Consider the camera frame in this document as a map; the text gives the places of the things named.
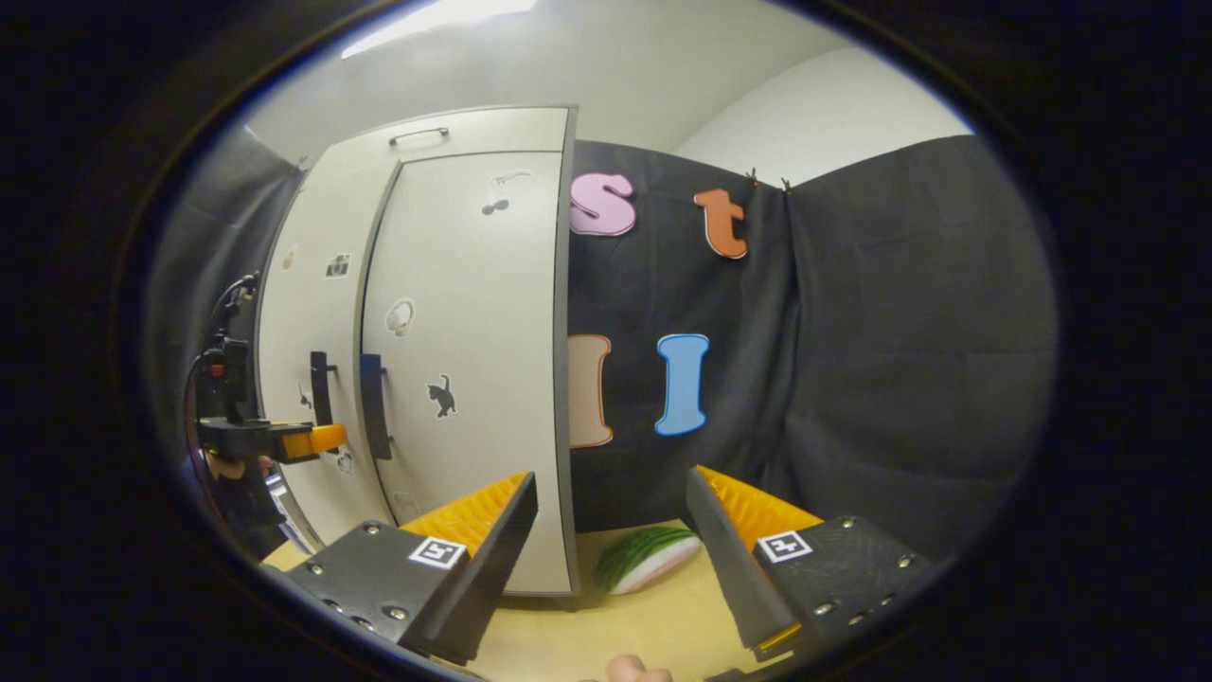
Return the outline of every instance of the cabinet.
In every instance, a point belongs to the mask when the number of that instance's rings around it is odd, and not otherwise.
[[[325,543],[519,471],[538,517],[507,585],[578,591],[568,481],[572,107],[456,111],[330,147],[275,240],[257,326],[262,406],[315,422],[324,353],[348,447],[282,468]]]

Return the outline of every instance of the hand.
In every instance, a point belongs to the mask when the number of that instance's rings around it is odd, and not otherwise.
[[[230,478],[233,481],[239,481],[244,478],[244,463],[240,460],[228,462],[221,458],[211,457],[210,453],[204,453],[206,457],[206,466],[211,470],[211,476],[215,481],[223,478]],[[269,470],[274,466],[274,460],[265,455],[257,455],[257,464],[261,465],[261,477],[265,478],[269,476]]]
[[[614,657],[606,665],[607,682],[674,682],[668,670],[648,670],[639,657]]]

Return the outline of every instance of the cable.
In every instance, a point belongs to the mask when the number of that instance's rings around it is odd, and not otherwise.
[[[211,325],[215,323],[215,314],[219,311],[219,308],[230,305],[233,303],[233,300],[227,300],[227,299],[230,298],[240,288],[247,286],[256,287],[258,279],[259,279],[259,273],[246,274],[240,279],[229,283],[228,287],[223,290],[223,293],[219,293],[218,299],[215,300],[215,305],[211,306],[211,313],[206,315],[206,332],[210,332]]]
[[[191,465],[191,469],[194,470],[194,476],[198,478],[198,485],[202,489],[202,497],[206,498],[211,512],[216,515],[216,518],[223,518],[223,515],[219,511],[218,503],[215,502],[215,494],[211,491],[210,482],[206,481],[206,477],[210,475],[210,471],[202,469],[202,460],[201,455],[199,454],[201,452],[201,445],[195,442],[193,437],[195,434],[198,434],[199,423],[198,423],[196,409],[191,409],[194,406],[193,402],[190,401],[190,397],[194,395],[194,388],[198,384],[198,366],[200,366],[201,362],[202,362],[202,356],[198,356],[196,359],[194,359],[194,362],[189,366],[189,373],[185,376],[185,391],[182,396],[182,403],[181,403],[182,418],[184,423],[183,426],[185,430],[185,448],[188,451],[189,463]],[[193,419],[190,419],[191,412],[194,415]]]

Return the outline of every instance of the toy watermelon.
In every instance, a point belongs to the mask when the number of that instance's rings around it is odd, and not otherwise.
[[[602,554],[594,581],[611,595],[635,592],[702,546],[698,537],[685,528],[645,528]]]

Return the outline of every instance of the ceiling light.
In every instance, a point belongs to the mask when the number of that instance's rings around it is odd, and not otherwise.
[[[515,15],[530,11],[533,6],[534,0],[438,0],[345,47],[341,52],[341,58],[348,59],[384,42],[424,33],[439,25],[471,23],[498,15]]]

